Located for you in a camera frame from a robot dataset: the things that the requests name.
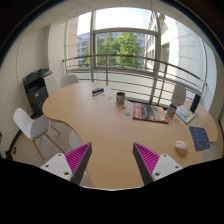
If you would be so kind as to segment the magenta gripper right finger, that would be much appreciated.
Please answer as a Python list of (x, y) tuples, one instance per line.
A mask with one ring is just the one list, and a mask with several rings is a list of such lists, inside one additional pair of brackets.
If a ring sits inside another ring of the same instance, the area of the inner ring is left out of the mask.
[(182, 169), (168, 154), (159, 155), (138, 143), (133, 144), (133, 154), (145, 185)]

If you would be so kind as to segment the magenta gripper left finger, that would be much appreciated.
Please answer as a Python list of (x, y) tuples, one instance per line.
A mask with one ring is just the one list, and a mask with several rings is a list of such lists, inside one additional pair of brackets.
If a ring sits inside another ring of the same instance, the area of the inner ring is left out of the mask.
[(92, 144), (86, 143), (72, 151), (62, 154), (57, 153), (41, 168), (65, 180), (79, 185), (88, 161), (92, 154)]

